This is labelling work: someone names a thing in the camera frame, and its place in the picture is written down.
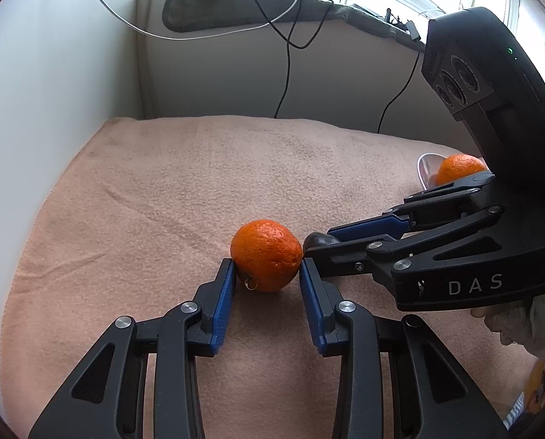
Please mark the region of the green windowsill mat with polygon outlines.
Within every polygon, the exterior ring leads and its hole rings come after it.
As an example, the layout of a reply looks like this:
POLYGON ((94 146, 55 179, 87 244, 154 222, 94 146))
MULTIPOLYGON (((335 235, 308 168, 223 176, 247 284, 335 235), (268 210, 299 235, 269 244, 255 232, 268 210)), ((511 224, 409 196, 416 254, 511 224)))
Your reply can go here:
POLYGON ((325 0, 165 0, 161 19, 173 33, 191 33, 274 23, 342 20, 373 36, 391 39, 413 50, 425 50, 423 43, 387 23, 352 6, 325 0))

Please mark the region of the small mandarin with stem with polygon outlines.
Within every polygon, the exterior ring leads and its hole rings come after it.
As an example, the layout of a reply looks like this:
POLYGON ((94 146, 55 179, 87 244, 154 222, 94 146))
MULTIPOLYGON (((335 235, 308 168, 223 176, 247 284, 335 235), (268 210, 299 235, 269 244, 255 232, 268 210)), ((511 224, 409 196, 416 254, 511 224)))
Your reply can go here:
POLYGON ((274 293, 295 278, 303 258, 298 239, 272 220, 255 220, 240 227, 230 254, 239 278, 250 291, 274 293))

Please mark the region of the black device on windowsill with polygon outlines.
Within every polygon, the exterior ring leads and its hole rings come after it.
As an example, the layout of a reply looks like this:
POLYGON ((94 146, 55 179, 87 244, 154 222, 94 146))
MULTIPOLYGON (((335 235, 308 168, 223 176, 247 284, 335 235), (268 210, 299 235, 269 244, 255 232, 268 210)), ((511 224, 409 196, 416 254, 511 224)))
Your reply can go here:
POLYGON ((402 30, 410 36, 410 39, 413 42, 419 42, 422 40, 421 35, 414 22, 412 20, 407 20, 406 22, 402 21, 398 16, 395 16, 392 13, 392 10, 390 8, 387 8, 385 10, 384 15, 379 15, 377 12, 364 8, 357 3, 353 3, 352 7, 357 10, 363 11, 366 14, 373 16, 374 18, 377 18, 378 20, 381 20, 382 22, 387 23, 392 27, 402 30))

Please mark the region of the large orange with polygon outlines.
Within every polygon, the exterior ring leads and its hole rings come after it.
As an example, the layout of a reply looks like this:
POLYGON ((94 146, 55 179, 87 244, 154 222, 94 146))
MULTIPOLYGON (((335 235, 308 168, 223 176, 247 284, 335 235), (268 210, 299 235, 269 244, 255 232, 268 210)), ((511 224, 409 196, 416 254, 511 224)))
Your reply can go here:
POLYGON ((456 154, 444 159, 435 177, 436 185, 452 183, 463 177, 487 170, 485 162, 473 155, 456 154))

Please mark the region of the pink towel mat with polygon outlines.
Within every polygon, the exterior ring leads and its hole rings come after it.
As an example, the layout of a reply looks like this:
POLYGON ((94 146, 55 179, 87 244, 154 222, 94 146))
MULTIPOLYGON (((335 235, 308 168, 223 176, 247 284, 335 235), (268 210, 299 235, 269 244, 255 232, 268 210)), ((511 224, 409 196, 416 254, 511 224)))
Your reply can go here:
MULTIPOLYGON (((44 201, 5 307, 0 382, 26 437, 122 315, 164 315, 211 281, 236 231, 296 237, 381 214, 419 190, 420 155, 451 149, 305 120, 107 122, 44 201)), ((340 362, 312 344, 298 284, 240 288, 225 344, 197 363, 210 438, 328 438, 340 362)))

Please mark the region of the dark purple plum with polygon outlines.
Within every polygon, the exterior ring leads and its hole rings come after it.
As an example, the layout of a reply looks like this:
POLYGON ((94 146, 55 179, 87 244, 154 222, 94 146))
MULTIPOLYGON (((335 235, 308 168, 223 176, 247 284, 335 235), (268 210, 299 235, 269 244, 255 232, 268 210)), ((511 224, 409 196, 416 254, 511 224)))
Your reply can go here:
POLYGON ((313 248, 330 246, 339 243, 340 240, 335 236, 327 233, 313 232, 305 238, 303 243, 303 251, 306 252, 313 248))

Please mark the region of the floral white plate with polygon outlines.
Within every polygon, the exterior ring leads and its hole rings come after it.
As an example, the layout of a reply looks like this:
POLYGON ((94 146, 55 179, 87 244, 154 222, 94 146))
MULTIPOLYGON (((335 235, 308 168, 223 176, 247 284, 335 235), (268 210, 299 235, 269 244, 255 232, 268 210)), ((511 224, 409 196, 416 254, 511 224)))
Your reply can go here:
POLYGON ((424 154, 417 162, 417 172, 424 189, 431 189, 440 185, 436 185, 435 177, 438 172, 441 162, 448 157, 443 157, 438 154, 424 154))

